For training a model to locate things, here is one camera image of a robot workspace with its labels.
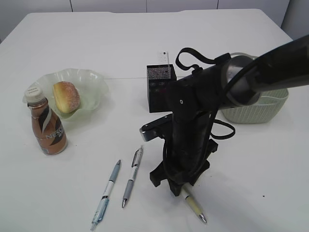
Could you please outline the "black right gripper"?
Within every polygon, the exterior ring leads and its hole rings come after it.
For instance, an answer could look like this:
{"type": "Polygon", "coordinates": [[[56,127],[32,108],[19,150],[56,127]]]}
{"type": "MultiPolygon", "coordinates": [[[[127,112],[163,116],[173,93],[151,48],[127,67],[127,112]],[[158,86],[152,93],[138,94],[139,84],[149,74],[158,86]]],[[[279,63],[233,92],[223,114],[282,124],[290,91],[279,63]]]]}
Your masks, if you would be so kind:
{"type": "Polygon", "coordinates": [[[162,180],[168,180],[171,192],[179,196],[185,183],[192,186],[201,174],[210,167],[208,157],[218,149],[218,144],[209,139],[208,147],[202,154],[202,139],[183,140],[178,144],[165,140],[163,145],[163,160],[150,172],[150,180],[155,187],[162,180]]]}

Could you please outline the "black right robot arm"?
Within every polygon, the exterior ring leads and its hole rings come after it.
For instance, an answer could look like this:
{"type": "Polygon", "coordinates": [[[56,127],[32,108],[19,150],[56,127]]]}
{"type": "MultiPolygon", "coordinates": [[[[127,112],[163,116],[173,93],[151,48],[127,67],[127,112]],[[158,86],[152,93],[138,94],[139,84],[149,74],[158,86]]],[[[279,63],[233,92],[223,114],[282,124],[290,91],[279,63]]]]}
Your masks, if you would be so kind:
{"type": "Polygon", "coordinates": [[[150,180],[154,186],[167,180],[175,196],[209,168],[208,157],[217,151],[220,140],[211,132],[219,110],[253,105],[262,92],[309,83],[308,36],[257,58],[226,53],[208,59],[191,48],[183,52],[209,67],[191,65],[189,76],[170,82],[166,88],[170,114],[140,129],[145,141],[164,140],[163,159],[150,172],[150,180]]]}

